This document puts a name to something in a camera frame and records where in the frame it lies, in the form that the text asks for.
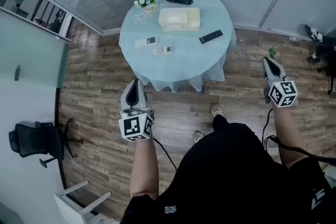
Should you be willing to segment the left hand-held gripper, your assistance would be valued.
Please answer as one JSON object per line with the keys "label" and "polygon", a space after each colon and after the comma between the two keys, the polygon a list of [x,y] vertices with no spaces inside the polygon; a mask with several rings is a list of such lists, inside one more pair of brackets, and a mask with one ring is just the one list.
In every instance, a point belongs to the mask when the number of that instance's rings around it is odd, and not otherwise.
{"label": "left hand-held gripper", "polygon": [[154,112],[146,108],[147,97],[143,83],[139,79],[131,81],[125,88],[120,102],[123,110],[119,120],[122,138],[130,142],[149,139],[152,136]]}

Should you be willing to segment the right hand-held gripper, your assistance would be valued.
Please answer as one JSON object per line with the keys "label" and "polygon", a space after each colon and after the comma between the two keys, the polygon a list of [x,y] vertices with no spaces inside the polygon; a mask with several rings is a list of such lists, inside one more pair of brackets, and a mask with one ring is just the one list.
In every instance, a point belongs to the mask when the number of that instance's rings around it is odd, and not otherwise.
{"label": "right hand-held gripper", "polygon": [[283,66],[272,58],[263,57],[262,67],[267,80],[265,103],[273,103],[278,108],[297,105],[298,90],[295,82],[289,80]]}

